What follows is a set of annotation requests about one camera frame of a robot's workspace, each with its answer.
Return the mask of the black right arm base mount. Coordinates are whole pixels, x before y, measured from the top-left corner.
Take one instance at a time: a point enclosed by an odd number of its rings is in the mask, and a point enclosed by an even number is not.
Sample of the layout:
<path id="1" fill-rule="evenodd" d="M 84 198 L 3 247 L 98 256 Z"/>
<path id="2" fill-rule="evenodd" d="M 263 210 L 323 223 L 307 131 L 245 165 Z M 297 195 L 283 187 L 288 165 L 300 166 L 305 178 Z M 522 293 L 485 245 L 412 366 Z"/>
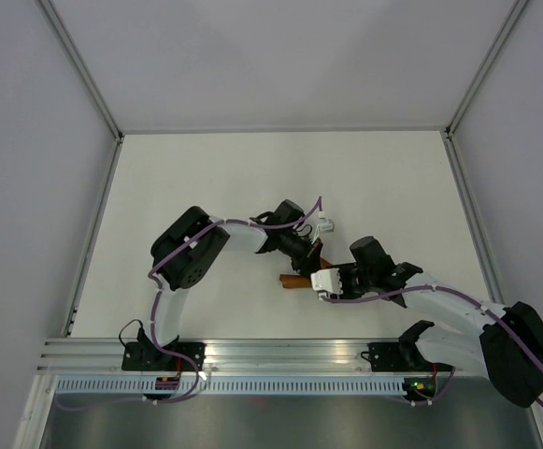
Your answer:
<path id="1" fill-rule="evenodd" d="M 375 341 L 367 344 L 367 349 L 360 352 L 373 372 L 449 372 L 450 365 L 427 361 L 411 343 L 399 341 Z"/>

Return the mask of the brown cloth napkin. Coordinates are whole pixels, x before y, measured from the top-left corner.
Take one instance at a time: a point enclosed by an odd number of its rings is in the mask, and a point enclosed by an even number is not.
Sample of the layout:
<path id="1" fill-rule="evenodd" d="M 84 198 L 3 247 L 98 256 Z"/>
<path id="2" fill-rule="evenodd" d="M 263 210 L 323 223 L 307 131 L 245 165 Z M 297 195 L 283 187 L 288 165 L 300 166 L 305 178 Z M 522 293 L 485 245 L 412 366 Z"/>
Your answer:
<path id="1" fill-rule="evenodd" d="M 326 261 L 323 258 L 321 259 L 321 261 L 322 269 L 331 267 L 330 262 Z M 296 272 L 294 274 L 280 274 L 279 281 L 284 289 L 310 288 L 310 275 L 311 274 L 297 274 Z"/>

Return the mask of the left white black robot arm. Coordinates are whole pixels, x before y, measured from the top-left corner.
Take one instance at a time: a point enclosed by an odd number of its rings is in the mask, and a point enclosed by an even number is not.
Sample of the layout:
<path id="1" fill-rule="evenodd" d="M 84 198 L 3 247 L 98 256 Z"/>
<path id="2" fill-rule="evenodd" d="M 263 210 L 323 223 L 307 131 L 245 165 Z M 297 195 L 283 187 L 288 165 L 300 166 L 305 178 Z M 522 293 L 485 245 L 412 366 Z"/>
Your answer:
<path id="1" fill-rule="evenodd" d="M 275 210 L 247 220 L 215 218 L 198 206 L 188 208 L 150 248 L 153 264 L 148 278 L 157 290 L 149 321 L 137 336 L 139 360 L 157 370 L 174 364 L 179 318 L 188 293 L 224 251 L 280 252 L 305 279 L 326 268 L 321 239 L 298 233 L 314 212 L 322 212 L 320 199 L 309 212 L 285 199 Z"/>

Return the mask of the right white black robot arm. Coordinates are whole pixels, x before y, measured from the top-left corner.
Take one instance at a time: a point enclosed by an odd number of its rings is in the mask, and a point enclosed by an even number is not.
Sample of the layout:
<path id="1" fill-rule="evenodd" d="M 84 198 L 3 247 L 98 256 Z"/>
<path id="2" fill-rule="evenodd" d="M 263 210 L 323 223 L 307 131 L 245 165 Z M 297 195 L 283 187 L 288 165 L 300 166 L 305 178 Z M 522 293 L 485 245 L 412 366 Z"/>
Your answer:
<path id="1" fill-rule="evenodd" d="M 352 243 L 350 252 L 352 262 L 336 268 L 337 299 L 384 299 L 424 316 L 398 339 L 405 367 L 435 363 L 480 376 L 523 408 L 543 394 L 543 320 L 532 306 L 471 297 L 416 265 L 395 263 L 371 236 Z"/>

